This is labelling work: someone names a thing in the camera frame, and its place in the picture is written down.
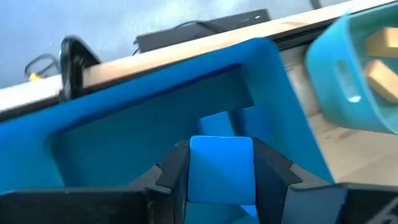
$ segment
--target teal storage basket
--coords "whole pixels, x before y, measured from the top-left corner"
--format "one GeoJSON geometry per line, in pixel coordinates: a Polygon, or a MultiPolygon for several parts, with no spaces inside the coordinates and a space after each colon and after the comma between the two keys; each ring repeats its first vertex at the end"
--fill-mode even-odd
{"type": "MultiPolygon", "coordinates": [[[[223,111],[243,111],[245,133],[269,125],[274,149],[333,181],[278,48],[252,39],[0,124],[0,194],[128,185],[223,111]],[[262,106],[269,124],[256,119],[262,106]]],[[[238,205],[188,203],[186,219],[230,223],[245,214],[238,205]]]]}
{"type": "Polygon", "coordinates": [[[372,59],[398,73],[398,58],[366,55],[366,38],[383,27],[398,27],[398,3],[339,18],[307,52],[305,65],[322,113],[338,126],[398,133],[398,105],[373,92],[363,73],[372,59]]]}

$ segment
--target wooden block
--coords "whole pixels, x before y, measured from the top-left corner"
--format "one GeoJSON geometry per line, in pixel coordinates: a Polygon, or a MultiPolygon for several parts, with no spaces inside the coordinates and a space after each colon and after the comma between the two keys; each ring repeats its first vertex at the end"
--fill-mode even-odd
{"type": "Polygon", "coordinates": [[[398,27],[385,27],[366,39],[366,53],[375,57],[398,57],[398,27]]]}
{"type": "Polygon", "coordinates": [[[398,76],[380,60],[373,60],[365,69],[368,84],[391,103],[398,103],[398,76]]]}

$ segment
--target blue plastic bin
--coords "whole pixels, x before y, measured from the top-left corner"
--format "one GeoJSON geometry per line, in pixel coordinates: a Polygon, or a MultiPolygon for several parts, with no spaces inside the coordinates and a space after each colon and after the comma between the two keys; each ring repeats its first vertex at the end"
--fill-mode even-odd
{"type": "Polygon", "coordinates": [[[305,64],[322,112],[332,123],[398,133],[398,105],[373,92],[363,74],[372,59],[398,73],[398,58],[366,55],[366,38],[383,27],[398,27],[398,3],[343,16],[310,46],[305,64]]]}
{"type": "MultiPolygon", "coordinates": [[[[333,181],[277,47],[252,39],[0,124],[0,192],[127,185],[199,134],[201,118],[255,105],[270,108],[275,149],[333,181]]],[[[237,205],[187,207],[187,223],[244,215],[237,205]]]]}

